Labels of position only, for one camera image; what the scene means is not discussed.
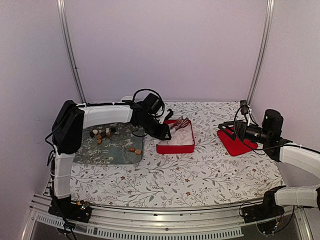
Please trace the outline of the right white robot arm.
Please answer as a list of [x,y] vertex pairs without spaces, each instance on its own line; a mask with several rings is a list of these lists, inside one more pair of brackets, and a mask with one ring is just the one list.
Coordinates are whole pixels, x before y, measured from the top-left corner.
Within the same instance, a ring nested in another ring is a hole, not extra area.
[[[320,152],[293,141],[282,138],[284,118],[274,110],[264,112],[262,125],[250,123],[248,119],[226,121],[218,125],[231,140],[238,139],[247,148],[253,149],[244,140],[262,144],[261,151],[278,163],[289,164],[309,174],[320,177]],[[307,208],[320,207],[320,185],[279,186],[264,193],[263,203],[258,213],[262,218],[269,218],[278,210],[278,206],[298,206]]]

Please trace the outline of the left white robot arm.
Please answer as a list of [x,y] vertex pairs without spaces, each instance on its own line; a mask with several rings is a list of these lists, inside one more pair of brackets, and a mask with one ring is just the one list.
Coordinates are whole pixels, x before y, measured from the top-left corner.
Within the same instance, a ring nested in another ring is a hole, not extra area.
[[168,141],[172,138],[165,120],[173,115],[166,110],[161,96],[150,91],[145,99],[136,101],[135,96],[124,97],[118,102],[75,103],[67,100],[62,105],[51,132],[44,141],[51,146],[47,165],[53,180],[53,196],[58,200],[55,209],[63,216],[74,213],[74,205],[66,200],[71,195],[70,180],[76,152],[82,145],[83,130],[89,127],[130,123],[141,127],[152,138]]

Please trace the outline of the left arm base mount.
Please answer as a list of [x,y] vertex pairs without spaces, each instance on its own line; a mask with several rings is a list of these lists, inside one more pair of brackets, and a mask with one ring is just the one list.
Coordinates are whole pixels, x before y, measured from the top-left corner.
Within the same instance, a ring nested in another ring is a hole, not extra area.
[[52,196],[48,213],[67,220],[88,223],[91,218],[92,208],[88,201],[80,200],[72,203],[71,196],[61,199]]

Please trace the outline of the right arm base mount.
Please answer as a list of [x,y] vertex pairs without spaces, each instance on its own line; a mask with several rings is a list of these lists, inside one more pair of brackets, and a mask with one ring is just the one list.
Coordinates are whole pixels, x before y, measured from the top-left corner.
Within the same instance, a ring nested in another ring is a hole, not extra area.
[[239,214],[243,217],[245,223],[262,221],[274,218],[285,213],[282,206],[276,205],[275,193],[284,188],[284,186],[274,187],[264,193],[262,203],[252,203],[249,206],[241,207]]

